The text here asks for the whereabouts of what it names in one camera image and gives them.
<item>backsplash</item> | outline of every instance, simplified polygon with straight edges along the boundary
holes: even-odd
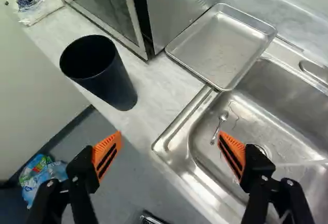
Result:
[[[278,35],[328,65],[328,19],[286,0],[220,0],[270,23]]]

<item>blue plastic bag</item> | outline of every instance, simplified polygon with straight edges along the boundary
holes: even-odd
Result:
[[[60,182],[67,179],[66,164],[61,161],[52,162],[42,154],[35,156],[24,168],[19,176],[23,199],[27,208],[31,208],[38,187],[49,179],[58,179]]]

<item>plastic bag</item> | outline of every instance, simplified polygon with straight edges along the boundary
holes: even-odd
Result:
[[[19,22],[32,26],[64,5],[62,0],[16,0],[14,10]]]
[[[52,162],[50,157],[42,154],[33,158],[19,176],[23,199],[27,208],[31,208],[38,187],[49,179],[56,178],[60,182],[67,179],[66,164],[61,161]]]

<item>clear plastic bag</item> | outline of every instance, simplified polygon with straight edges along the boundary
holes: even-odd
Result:
[[[48,14],[61,8],[64,3],[62,0],[15,0],[14,11],[16,12],[19,22],[26,26],[32,26]]]

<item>sink drain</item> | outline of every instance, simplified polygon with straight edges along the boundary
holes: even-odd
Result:
[[[259,144],[252,143],[252,145],[254,145],[260,152],[262,152],[262,154],[264,156],[266,156],[269,159],[271,159],[271,153],[269,152],[269,150],[267,148],[265,148],[264,146],[260,146]]]

